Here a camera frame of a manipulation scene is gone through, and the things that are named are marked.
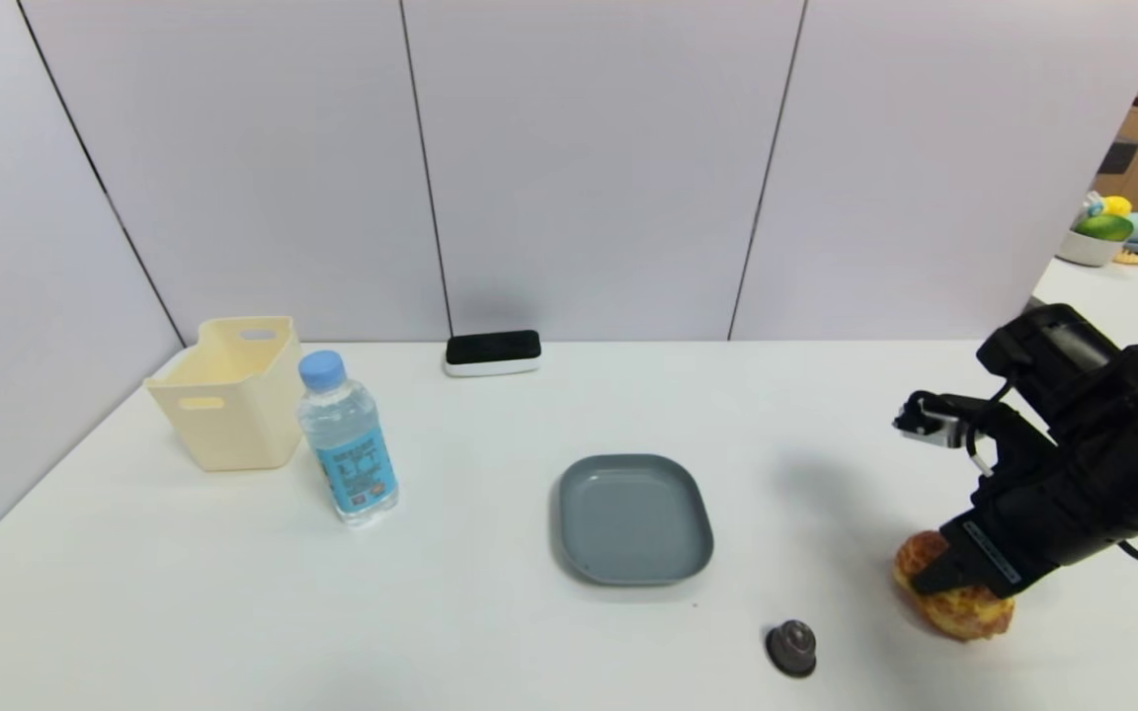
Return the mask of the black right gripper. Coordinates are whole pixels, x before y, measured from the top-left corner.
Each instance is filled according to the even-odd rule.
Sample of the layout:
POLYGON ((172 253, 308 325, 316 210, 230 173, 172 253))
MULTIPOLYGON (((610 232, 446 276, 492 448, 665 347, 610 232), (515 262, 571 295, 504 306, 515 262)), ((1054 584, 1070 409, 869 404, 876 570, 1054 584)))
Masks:
POLYGON ((912 589, 935 595, 984 587, 1009 600, 1063 567, 1138 536, 1138 512, 1104 501, 1071 465, 986 496, 938 532, 912 537, 912 589))

